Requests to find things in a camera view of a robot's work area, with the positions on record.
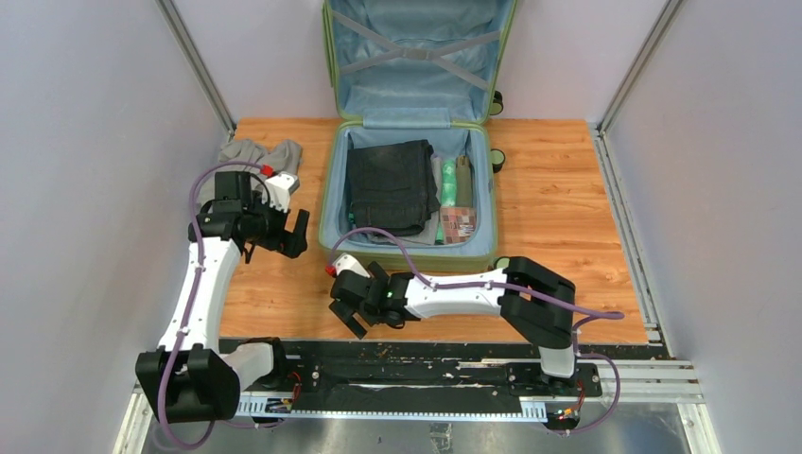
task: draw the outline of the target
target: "white wall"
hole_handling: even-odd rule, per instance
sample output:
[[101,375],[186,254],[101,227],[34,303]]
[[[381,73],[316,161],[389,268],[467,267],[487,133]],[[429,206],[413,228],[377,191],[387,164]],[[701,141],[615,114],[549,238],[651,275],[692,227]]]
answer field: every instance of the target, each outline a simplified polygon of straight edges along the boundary
[[611,132],[668,334],[725,453],[802,444],[800,17],[800,2],[686,2]]
[[110,452],[223,139],[155,2],[0,7],[0,452]]
[[[235,118],[337,116],[322,0],[178,0]],[[519,0],[504,116],[601,119],[665,0]]]

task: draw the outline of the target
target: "wooden floor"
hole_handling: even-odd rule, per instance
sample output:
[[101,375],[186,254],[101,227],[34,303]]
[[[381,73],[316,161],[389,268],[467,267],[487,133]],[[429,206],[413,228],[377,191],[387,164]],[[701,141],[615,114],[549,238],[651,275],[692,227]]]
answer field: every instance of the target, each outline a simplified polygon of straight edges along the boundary
[[[318,238],[333,119],[243,119],[237,139],[272,148],[283,139],[304,147],[301,188],[292,208],[311,212],[309,249],[289,260],[256,251],[236,269],[220,326],[221,336],[355,339],[329,310],[333,283],[323,271]],[[584,343],[642,343],[646,333],[621,251],[596,156],[579,121],[491,120],[491,144],[507,155],[496,175],[498,255],[526,255],[572,280],[577,304],[620,310],[622,321],[598,321],[582,330]],[[523,341],[503,320],[437,317],[403,330],[370,329],[367,339],[405,341]]]

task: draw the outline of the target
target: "suitcase strap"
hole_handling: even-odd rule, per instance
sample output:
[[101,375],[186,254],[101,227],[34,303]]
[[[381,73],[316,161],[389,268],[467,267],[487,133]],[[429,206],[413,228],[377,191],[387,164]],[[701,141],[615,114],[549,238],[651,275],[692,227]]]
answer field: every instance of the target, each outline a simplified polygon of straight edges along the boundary
[[492,31],[490,33],[485,33],[483,35],[477,36],[476,38],[460,41],[458,43],[444,45],[443,47],[437,49],[421,49],[418,47],[404,47],[398,45],[388,40],[387,38],[379,35],[378,33],[370,30],[368,27],[363,26],[362,24],[354,21],[353,19],[350,19],[349,17],[343,15],[342,13],[332,11],[332,15],[334,16],[335,19],[337,19],[337,22],[339,22],[343,26],[350,28],[359,35],[387,49],[387,52],[383,54],[371,57],[370,59],[357,61],[356,63],[351,63],[346,66],[343,66],[342,68],[340,68],[341,75],[346,75],[353,73],[355,71],[359,71],[361,69],[370,68],[372,66],[376,66],[380,63],[383,63],[384,61],[390,61],[394,59],[431,61],[432,63],[440,66],[441,68],[453,74],[454,76],[457,76],[458,78],[465,80],[468,83],[475,85],[482,90],[488,90],[490,88],[490,82],[480,78],[479,76],[460,67],[459,65],[444,59],[443,56],[459,52],[463,49],[466,49],[468,47],[473,47],[475,45],[488,44],[493,41],[497,41],[501,38],[500,30]]

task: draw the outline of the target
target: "suitcase wheel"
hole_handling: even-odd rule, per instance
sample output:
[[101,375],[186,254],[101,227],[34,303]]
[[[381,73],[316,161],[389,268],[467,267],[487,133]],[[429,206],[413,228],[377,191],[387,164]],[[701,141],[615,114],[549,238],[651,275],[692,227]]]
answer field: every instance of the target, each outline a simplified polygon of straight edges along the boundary
[[490,115],[498,115],[501,114],[501,111],[504,110],[504,96],[501,95],[500,91],[496,91],[493,93],[493,104],[490,105]]
[[493,173],[498,173],[501,171],[501,168],[504,167],[504,163],[507,162],[507,155],[504,154],[504,151],[501,151],[498,148],[493,148],[490,150],[490,163],[493,165]]

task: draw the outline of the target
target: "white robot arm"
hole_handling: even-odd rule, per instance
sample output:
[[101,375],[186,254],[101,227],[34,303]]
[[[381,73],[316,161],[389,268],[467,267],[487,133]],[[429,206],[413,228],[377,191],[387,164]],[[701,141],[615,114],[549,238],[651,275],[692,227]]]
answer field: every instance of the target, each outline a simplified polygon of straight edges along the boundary
[[[255,339],[221,357],[218,337],[220,317],[234,270],[245,255],[248,263],[256,246],[295,258],[306,250],[309,213],[299,210],[295,228],[285,231],[289,200],[299,187],[298,177],[279,173],[264,181],[261,197],[251,190],[249,172],[219,172],[215,175],[215,199],[204,205],[197,219],[201,238],[190,229],[189,259],[179,303],[158,349],[136,361],[136,375],[156,409],[158,389],[166,358],[179,331],[184,332],[174,374],[167,383],[166,414],[169,422],[231,419],[239,394],[265,375],[282,374],[284,358],[275,338]],[[188,320],[198,267],[199,243],[203,244],[203,269]]]
[[360,339],[367,331],[354,318],[356,314],[370,325],[385,323],[394,328],[437,315],[492,315],[505,319],[537,346],[544,374],[558,378],[574,375],[570,311],[534,298],[525,299],[502,287],[476,285],[511,283],[573,304],[574,285],[528,258],[512,257],[507,267],[479,274],[424,274],[428,283],[408,272],[389,276],[375,262],[368,272],[347,253],[334,262],[334,268],[337,278],[331,296],[335,301],[329,308]]

